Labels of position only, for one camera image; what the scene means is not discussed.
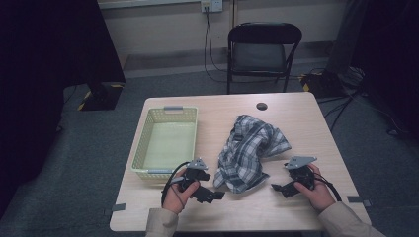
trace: plaid cloth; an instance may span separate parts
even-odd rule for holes
[[[213,185],[223,184],[235,194],[250,190],[269,178],[262,172],[260,158],[291,149],[281,131],[251,116],[239,116],[218,156]]]

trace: table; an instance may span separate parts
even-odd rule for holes
[[[258,103],[268,109],[260,111]],[[178,231],[311,231],[321,230],[317,214],[303,195],[284,198],[271,184],[287,184],[291,178],[284,164],[293,155],[316,156],[315,165],[366,223],[371,223],[361,203],[348,203],[347,197],[357,190],[327,127],[323,115],[310,93],[222,95],[146,100],[132,143],[126,170],[116,204],[126,209],[115,211],[111,219],[114,231],[145,231],[148,210],[160,206],[163,184],[143,181],[130,169],[149,108],[163,106],[194,106],[199,108],[195,156],[209,166],[211,178],[202,186],[212,191],[212,178],[217,157],[237,116],[249,115],[278,127],[291,146],[273,159],[262,160],[263,171],[271,177],[260,187],[244,194],[233,194],[227,188],[222,200],[212,204],[188,201],[180,214]]]

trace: beige sleeve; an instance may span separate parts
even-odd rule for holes
[[[148,212],[146,237],[171,237],[178,227],[179,216],[163,208],[151,208]]]
[[[339,201],[329,206],[318,216],[330,236],[384,236],[369,224],[362,222],[357,214]]]

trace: hand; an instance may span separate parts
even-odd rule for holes
[[[186,169],[180,171],[175,177],[181,177],[185,173]],[[179,214],[185,208],[188,198],[195,190],[200,186],[200,182],[195,181],[191,183],[187,189],[183,192],[179,191],[179,184],[173,184],[167,191],[166,199],[163,201],[163,208],[168,209],[175,214]]]
[[[308,167],[314,172],[314,177],[316,174],[321,175],[317,166],[309,164]],[[336,202],[333,196],[330,195],[326,184],[321,181],[314,180],[314,190],[312,191],[299,182],[295,182],[293,185],[310,200],[311,205],[316,210],[323,211]]]

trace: dark fabric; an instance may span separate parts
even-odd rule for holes
[[[338,35],[330,53],[326,70],[336,74],[346,74],[357,45],[369,0],[348,0]]]
[[[96,1],[0,4],[2,215],[16,188],[42,169],[61,119],[63,89],[125,78]]]
[[[370,0],[353,63],[390,129],[419,138],[419,2]]]

